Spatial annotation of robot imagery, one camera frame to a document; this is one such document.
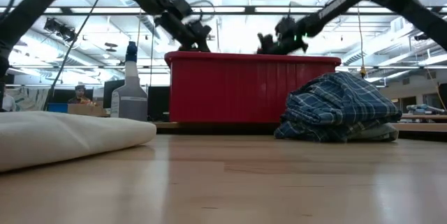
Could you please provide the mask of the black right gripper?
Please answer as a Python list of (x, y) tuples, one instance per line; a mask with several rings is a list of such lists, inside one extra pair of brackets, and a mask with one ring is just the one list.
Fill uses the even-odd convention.
[(296, 50), (307, 51), (302, 37), (305, 35), (305, 24), (296, 22), (292, 17), (283, 17), (274, 28), (276, 40), (272, 34), (263, 35), (258, 33), (261, 46), (257, 49), (258, 54), (286, 55)]

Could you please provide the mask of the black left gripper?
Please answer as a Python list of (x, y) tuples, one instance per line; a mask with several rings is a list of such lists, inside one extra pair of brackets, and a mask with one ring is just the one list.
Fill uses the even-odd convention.
[(210, 26), (199, 20), (183, 24), (172, 13), (164, 13), (163, 19), (163, 28), (180, 43), (179, 51), (210, 51), (207, 45), (207, 37), (212, 30)]

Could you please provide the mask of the blue plaid garment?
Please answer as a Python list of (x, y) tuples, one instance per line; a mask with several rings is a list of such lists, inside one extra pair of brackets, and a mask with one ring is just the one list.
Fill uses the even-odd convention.
[(402, 111), (371, 83), (349, 73), (317, 77), (286, 97), (277, 139), (392, 142)]

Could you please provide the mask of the black overhead beam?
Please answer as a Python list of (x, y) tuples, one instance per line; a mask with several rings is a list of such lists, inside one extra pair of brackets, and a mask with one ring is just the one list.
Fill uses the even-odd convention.
[[(318, 11), (320, 6), (194, 6), (193, 15), (308, 15)], [(47, 8), (44, 15), (87, 15), (89, 7), (77, 6), (53, 6)], [(143, 15), (147, 14), (139, 7), (129, 6), (99, 6), (93, 9), (95, 15)], [(352, 7), (343, 12), (342, 15), (395, 15), (391, 10), (379, 6)]]

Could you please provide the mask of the red plastic bin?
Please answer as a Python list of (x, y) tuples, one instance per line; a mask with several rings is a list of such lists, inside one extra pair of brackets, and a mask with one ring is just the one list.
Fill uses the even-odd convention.
[(169, 52), (170, 120), (275, 123), (287, 95), (333, 73), (338, 57)]

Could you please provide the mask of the spray bottle with blue nozzle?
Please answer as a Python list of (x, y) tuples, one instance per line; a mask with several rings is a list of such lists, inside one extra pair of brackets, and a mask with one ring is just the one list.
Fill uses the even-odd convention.
[(138, 76), (138, 47), (129, 41), (125, 55), (124, 85), (115, 89), (111, 95), (110, 116), (136, 121), (147, 121), (147, 93), (140, 86)]

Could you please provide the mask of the person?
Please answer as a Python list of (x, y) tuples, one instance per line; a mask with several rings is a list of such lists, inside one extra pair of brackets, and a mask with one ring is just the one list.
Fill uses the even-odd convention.
[(75, 87), (75, 96), (67, 101), (68, 104), (91, 104), (91, 100), (85, 96), (86, 87), (79, 84)]
[(16, 111), (16, 103), (15, 99), (8, 95), (3, 95), (3, 103), (2, 103), (2, 110), (5, 112), (15, 112)]

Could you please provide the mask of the cardboard box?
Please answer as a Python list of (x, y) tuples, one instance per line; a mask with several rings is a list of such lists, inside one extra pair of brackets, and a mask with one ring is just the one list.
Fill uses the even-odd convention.
[(88, 104), (68, 104), (67, 112), (69, 114), (77, 114), (92, 117), (105, 117), (105, 110), (101, 106)]

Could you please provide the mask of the blue box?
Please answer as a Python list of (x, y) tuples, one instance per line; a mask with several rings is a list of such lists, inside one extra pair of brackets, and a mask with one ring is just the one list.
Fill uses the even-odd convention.
[(67, 113), (68, 112), (68, 104), (67, 103), (49, 103), (47, 106), (48, 112), (60, 112)]

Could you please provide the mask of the white canvas tote bag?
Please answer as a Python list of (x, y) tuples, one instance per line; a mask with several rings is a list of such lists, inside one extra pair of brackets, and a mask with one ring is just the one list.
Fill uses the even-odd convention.
[(156, 136), (149, 122), (58, 112), (0, 112), (0, 172), (116, 151)]

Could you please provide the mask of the patterned white wall hanging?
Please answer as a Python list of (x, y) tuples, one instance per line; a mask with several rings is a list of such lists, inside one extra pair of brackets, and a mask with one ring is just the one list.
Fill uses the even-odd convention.
[(20, 88), (13, 96), (17, 111), (41, 111), (48, 95), (48, 89)]

